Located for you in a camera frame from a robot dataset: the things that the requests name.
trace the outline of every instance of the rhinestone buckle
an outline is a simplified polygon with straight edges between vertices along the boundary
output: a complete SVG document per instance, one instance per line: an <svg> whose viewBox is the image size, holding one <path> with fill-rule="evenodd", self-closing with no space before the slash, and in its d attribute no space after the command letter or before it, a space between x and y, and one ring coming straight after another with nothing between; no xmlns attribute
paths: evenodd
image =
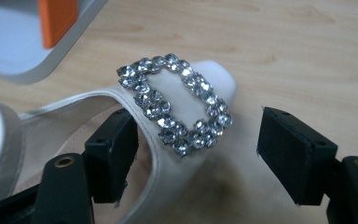
<svg viewBox="0 0 358 224"><path fill-rule="evenodd" d="M146 77L164 68L178 74L185 86L206 104L206 112L211 117L209 120L197 120L193 130L189 131L182 121L176 120L170 114L170 103L164 100L161 92L150 87ZM172 146L181 157L195 149L213 147L216 145L217 136L222 135L224 129L232 125L228 107L223 99L213 93L213 86L202 74L194 71L187 61L179 60L172 53L165 57L143 58L131 65L122 66L118 68L117 74L121 86L134 91L135 103L143 109L144 115L155 120L161 127L158 134L161 141Z"/></svg>

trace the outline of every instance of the white strap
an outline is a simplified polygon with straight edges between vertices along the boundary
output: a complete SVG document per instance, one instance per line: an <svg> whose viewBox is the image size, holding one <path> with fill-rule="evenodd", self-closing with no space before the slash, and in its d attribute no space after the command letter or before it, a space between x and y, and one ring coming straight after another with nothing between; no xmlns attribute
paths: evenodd
<svg viewBox="0 0 358 224"><path fill-rule="evenodd" d="M0 201L9 196L22 165L22 131L17 114L0 104Z"/></svg>

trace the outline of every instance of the wooden table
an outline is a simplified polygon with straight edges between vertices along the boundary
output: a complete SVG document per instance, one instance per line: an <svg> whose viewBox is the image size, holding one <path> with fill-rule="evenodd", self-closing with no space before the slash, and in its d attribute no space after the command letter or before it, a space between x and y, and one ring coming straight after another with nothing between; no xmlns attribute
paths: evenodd
<svg viewBox="0 0 358 224"><path fill-rule="evenodd" d="M238 85L231 148L213 150L169 223L327 223L296 206L256 155L262 106L288 111L358 155L358 1L109 1L54 72L29 86L0 80L24 112L117 83L116 69L174 52L215 60Z"/></svg>

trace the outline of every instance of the crystal embellishment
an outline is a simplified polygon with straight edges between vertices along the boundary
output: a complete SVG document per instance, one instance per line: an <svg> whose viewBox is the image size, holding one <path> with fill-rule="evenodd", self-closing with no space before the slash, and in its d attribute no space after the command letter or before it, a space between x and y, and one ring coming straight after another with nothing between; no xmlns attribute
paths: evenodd
<svg viewBox="0 0 358 224"><path fill-rule="evenodd" d="M185 86L200 98L206 105L209 120L199 119L189 131L182 121L175 120L170 115L171 105L160 91L153 89L147 83L146 75L156 74L161 69L168 69L180 76ZM213 93L213 86L204 76L195 72L190 63L180 60L170 53L166 56L143 58L132 65L118 68L119 83L126 89L133 90L135 103L140 106L144 115L157 122L161 127L158 134L165 145L170 145L174 152L181 157L195 149L214 147L217 136L223 134L225 128L232 125L232 117L227 113L225 101Z"/></svg>

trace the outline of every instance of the orange object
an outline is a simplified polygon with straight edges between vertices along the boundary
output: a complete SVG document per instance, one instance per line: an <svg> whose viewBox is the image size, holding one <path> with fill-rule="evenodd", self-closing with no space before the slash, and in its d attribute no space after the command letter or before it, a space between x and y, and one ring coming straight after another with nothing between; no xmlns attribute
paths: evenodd
<svg viewBox="0 0 358 224"><path fill-rule="evenodd" d="M43 47L54 47L77 20L77 0L38 0Z"/></svg>

